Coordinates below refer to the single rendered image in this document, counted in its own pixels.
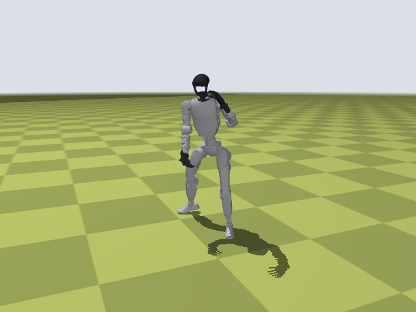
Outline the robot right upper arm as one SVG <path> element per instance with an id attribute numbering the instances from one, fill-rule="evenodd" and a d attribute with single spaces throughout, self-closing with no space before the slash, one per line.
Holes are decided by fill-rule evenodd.
<path id="1" fill-rule="evenodd" d="M 184 135 L 188 135 L 192 133 L 192 126 L 190 126 L 190 102 L 192 100 L 189 101 L 184 101 L 181 104 L 181 110 L 182 110 L 182 120 L 183 120 L 183 134 Z"/>

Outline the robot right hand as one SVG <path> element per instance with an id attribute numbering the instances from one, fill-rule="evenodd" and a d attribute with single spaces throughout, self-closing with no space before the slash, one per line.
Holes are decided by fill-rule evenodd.
<path id="1" fill-rule="evenodd" d="M 179 161 L 182 162 L 183 166 L 185 165 L 186 167 L 193 168 L 194 165 L 192 165 L 188 159 L 189 155 L 187 153 L 183 153 L 183 150 L 181 150 L 180 154 L 181 154 L 181 158 Z"/>

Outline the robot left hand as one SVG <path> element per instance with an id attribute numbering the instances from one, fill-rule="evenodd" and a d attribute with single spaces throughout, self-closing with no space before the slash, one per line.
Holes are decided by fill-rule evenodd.
<path id="1" fill-rule="evenodd" d="M 220 108 L 224 109 L 226 113 L 230 112 L 230 109 L 228 107 L 228 104 L 225 103 L 224 99 L 220 96 L 220 94 L 218 92 L 215 92 L 213 90 L 208 91 L 206 94 L 212 94 L 210 95 L 211 98 L 214 98 L 217 100 L 217 102 L 220 104 Z"/>

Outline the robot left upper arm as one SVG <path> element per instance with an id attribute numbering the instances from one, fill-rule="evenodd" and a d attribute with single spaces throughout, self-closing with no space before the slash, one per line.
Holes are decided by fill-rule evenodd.
<path id="1" fill-rule="evenodd" d="M 220 110 L 220 111 L 221 111 L 220 104 L 217 102 L 217 100 L 216 100 L 216 107 L 217 107 L 217 109 L 218 109 L 218 110 Z M 222 112 L 222 111 L 221 111 L 221 112 Z M 233 124 L 233 125 L 229 124 L 229 123 L 228 123 L 228 119 L 227 119 L 226 115 L 225 115 L 225 114 L 223 114 L 223 115 L 224 115 L 224 118 L 226 119 L 226 123 L 227 123 L 227 126 L 228 126 L 228 127 L 235 127 L 235 126 L 237 125 L 237 123 L 236 123 L 236 124 Z"/>

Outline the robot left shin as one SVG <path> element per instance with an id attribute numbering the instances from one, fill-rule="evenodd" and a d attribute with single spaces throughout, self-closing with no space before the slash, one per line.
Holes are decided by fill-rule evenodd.
<path id="1" fill-rule="evenodd" d="M 232 226 L 231 224 L 231 215 L 232 215 L 231 190 L 230 190 L 228 197 L 224 197 L 224 199 L 222 200 L 222 206 L 223 206 L 224 215 L 226 217 L 227 227 L 229 226 L 229 224 L 230 226 Z"/>

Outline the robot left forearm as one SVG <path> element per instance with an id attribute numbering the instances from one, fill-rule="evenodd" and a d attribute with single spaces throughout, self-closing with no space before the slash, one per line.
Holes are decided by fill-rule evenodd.
<path id="1" fill-rule="evenodd" d="M 230 109 L 229 113 L 226 113 L 224 109 L 221 109 L 222 114 L 226 115 L 227 121 L 228 121 L 229 124 L 233 125 L 233 124 L 238 123 L 237 117 L 235 116 L 235 113 L 231 110 L 230 107 L 229 107 L 229 109 Z"/>

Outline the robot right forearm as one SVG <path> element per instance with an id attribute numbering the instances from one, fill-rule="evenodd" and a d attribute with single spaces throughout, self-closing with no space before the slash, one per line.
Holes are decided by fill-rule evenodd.
<path id="1" fill-rule="evenodd" d="M 181 129 L 181 139 L 182 139 L 181 150 L 183 150 L 183 153 L 189 154 L 189 149 L 190 149 L 190 146 L 189 146 L 189 144 L 190 144 L 190 136 L 189 135 L 184 135 L 182 129 Z"/>

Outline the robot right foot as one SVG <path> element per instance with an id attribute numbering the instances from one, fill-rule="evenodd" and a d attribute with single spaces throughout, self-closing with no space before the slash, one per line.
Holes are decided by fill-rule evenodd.
<path id="1" fill-rule="evenodd" d="M 191 204 L 190 204 L 191 205 Z M 187 213 L 187 212 L 189 212 L 189 211 L 194 211 L 194 210 L 198 210 L 200 207 L 199 207 L 199 205 L 197 204 L 197 203 L 194 203 L 194 205 L 191 207 L 189 207 L 189 205 L 188 204 L 186 204 L 184 207 L 182 207 L 182 208 L 179 208 L 178 210 L 177 210 L 177 212 L 178 213 Z"/>

